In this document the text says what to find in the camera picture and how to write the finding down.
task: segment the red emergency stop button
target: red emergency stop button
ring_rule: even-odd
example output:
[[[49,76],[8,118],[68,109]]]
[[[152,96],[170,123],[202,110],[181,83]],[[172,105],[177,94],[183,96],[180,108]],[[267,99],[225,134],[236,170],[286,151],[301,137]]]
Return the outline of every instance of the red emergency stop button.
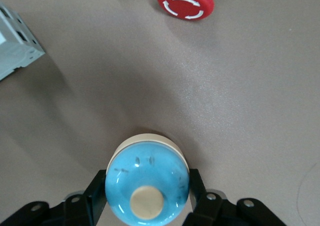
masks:
[[[172,16],[183,20],[201,20],[214,10],[214,0],[158,0]]]

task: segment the gray floor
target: gray floor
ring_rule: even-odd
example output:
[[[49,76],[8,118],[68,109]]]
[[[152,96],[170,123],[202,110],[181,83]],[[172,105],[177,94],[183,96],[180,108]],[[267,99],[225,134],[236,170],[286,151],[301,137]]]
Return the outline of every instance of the gray floor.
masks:
[[[160,132],[231,202],[319,226],[320,0],[215,0],[199,22],[156,0],[1,1],[47,54],[0,82],[0,221]],[[122,224],[106,207],[98,225]]]

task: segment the beige cap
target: beige cap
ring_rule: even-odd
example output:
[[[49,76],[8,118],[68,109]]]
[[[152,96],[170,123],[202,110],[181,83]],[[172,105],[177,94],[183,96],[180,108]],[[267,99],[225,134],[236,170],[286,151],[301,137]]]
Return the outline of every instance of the beige cap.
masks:
[[[152,220],[161,213],[164,207],[164,197],[155,187],[141,186],[131,195],[130,207],[138,218]]]

